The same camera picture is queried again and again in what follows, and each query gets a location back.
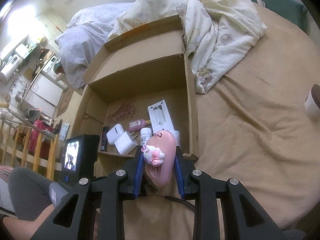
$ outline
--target gray pants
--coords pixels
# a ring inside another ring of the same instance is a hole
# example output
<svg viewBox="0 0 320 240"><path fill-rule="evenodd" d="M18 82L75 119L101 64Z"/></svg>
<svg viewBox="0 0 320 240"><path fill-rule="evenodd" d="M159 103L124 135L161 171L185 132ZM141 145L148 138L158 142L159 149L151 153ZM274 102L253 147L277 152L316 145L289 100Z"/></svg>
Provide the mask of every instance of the gray pants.
<svg viewBox="0 0 320 240"><path fill-rule="evenodd" d="M9 194L18 219L34 221L52 204L49 185L52 181L28 168L15 168L9 175Z"/></svg>

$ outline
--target hat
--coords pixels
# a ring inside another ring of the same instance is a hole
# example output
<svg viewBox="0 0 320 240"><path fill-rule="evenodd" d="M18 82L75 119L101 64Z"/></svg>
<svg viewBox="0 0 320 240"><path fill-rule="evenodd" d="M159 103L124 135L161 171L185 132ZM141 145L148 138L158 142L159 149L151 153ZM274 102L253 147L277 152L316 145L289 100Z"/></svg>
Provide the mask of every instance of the hat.
<svg viewBox="0 0 320 240"><path fill-rule="evenodd" d="M56 74L59 74L59 73L57 72L57 70L58 70L59 67L62 67L62 64L61 64L60 61L58 61L56 64L53 65L53 71L54 71Z"/></svg>

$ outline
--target blue gripper pad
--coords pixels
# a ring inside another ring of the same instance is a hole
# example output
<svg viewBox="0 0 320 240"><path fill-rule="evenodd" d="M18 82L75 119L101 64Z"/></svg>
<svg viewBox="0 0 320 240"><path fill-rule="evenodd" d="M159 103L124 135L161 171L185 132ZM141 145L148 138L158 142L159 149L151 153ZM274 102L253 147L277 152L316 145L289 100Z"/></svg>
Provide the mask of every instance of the blue gripper pad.
<svg viewBox="0 0 320 240"><path fill-rule="evenodd" d="M136 199L138 198L138 195L140 193L143 170L144 170L144 159L143 159L143 154L141 154L138 161L136 174L134 175L133 195Z"/></svg>
<svg viewBox="0 0 320 240"><path fill-rule="evenodd" d="M174 173L176 175L178 192L179 192L179 194L181 196L181 199L184 199L185 192L184 192L184 188L183 188L183 176L182 176L182 171L181 171L181 168L180 168L180 165L179 165L179 160L178 160L177 155L174 158L173 167L174 167Z"/></svg>

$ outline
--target lit screen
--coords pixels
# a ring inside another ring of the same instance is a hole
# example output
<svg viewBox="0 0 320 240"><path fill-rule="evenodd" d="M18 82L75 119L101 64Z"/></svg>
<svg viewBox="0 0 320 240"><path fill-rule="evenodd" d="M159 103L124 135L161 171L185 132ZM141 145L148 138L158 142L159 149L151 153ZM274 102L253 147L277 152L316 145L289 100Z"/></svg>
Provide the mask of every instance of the lit screen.
<svg viewBox="0 0 320 240"><path fill-rule="evenodd" d="M68 143L66 150L66 157L64 159L64 167L68 170L75 171L77 164L77 157L79 151L79 142Z"/></svg>

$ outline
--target metal screw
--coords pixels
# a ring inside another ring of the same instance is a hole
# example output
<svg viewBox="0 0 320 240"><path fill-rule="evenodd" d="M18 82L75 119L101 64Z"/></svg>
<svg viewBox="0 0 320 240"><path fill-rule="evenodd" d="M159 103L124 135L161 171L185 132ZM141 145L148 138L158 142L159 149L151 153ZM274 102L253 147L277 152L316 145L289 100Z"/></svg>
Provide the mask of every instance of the metal screw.
<svg viewBox="0 0 320 240"><path fill-rule="evenodd" d="M236 178L231 178L231 179L230 179L230 183L231 183L232 185L238 185L239 180L236 179Z"/></svg>
<svg viewBox="0 0 320 240"><path fill-rule="evenodd" d="M88 182L89 182L89 180L87 178L82 178L79 180L80 185L86 185Z"/></svg>
<svg viewBox="0 0 320 240"><path fill-rule="evenodd" d="M202 174L202 171L201 170L193 170L192 174L195 176L200 176Z"/></svg>
<svg viewBox="0 0 320 240"><path fill-rule="evenodd" d="M118 176L123 176L125 174L125 171L124 170L117 170L116 174Z"/></svg>

